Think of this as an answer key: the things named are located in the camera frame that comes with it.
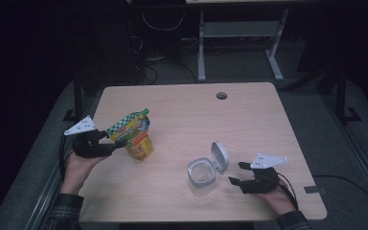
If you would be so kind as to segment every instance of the hand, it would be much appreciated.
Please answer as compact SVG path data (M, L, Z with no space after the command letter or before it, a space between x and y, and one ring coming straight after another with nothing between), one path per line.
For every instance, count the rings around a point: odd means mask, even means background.
M284 180L280 179L279 183L287 187ZM294 205L289 200L287 194L277 186L273 191L267 194L256 194L256 196L262 198L273 209L277 215L286 214L292 211L296 211Z
M59 192L61 194L78 195L92 169L107 156L95 158L83 158L72 153L65 162L65 176Z

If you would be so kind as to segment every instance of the gray floor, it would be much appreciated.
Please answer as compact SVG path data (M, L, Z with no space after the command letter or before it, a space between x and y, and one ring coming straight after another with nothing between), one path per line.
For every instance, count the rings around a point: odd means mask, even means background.
M285 76L282 82L273 78L265 59L266 42L248 42L250 45L247 47L225 47L225 52L207 53L205 83L270 81L281 88L305 76L304 73L296 73L298 60L304 49L303 41L282 41L276 56ZM196 53L183 54L180 63L171 59L149 61L149 67L157 72L156 84L195 83ZM155 72L150 69L146 72L151 81ZM319 95L315 90L319 81L320 79L310 81L293 92L279 91L328 211L325 219L313 221L312 225L314 229L368 229L368 195L340 178L316 176L341 176L354 181L368 192L366 171L360 157L357 157L357 153L363 151L368 160L368 103L361 90L348 81L347 106L356 109L362 122L343 126L334 116L334 92L329 96ZM98 97L86 98L86 114L93 115L100 97L99 93ZM35 208L35 205L45 198L42 191L47 189L47 181L57 168L60 136L72 125L62 122L62 118L68 109L73 108L73 100L73 85L70 84L58 98L2 204L0 229L38 228L39 219L31 220L30 216L44 214L44 206ZM275 221L257 222L255 226L258 230L278 229ZM118 229L118 224L84 223L82 229Z

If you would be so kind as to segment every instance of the wooden table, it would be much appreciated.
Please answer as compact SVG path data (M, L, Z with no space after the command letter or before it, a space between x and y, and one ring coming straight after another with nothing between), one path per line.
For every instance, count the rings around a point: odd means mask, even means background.
M227 94L217 99L218 92ZM144 161L117 149L89 175L80 194L85 201L80 221L255 221L275 219L254 195L244 195L228 176L252 179L238 162L251 162L257 153L284 156L275 167L295 190L307 219L327 215L310 170L279 96L271 83L217 83L108 87L94 116L98 130L113 126L133 111L149 109L149 138L154 152ZM212 159L211 144L220 141L229 154L229 167L217 174L217 187L195 196L188 164Z

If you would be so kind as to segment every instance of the sleeve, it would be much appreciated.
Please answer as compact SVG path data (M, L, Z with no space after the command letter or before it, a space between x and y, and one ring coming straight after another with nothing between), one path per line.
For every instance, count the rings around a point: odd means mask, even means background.
M82 196L58 194L44 229L81 230L79 218L82 203Z
M312 227L300 211L283 214L277 218L282 230L311 230Z

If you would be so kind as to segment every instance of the round container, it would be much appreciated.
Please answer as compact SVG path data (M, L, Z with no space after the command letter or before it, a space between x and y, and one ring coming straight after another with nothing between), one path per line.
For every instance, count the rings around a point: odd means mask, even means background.
M219 170L220 174L223 174L228 168L229 157L220 142L216 141L212 144L211 154L214 161L202 157L192 161L188 166L191 191L196 196L211 193L216 187L216 169Z

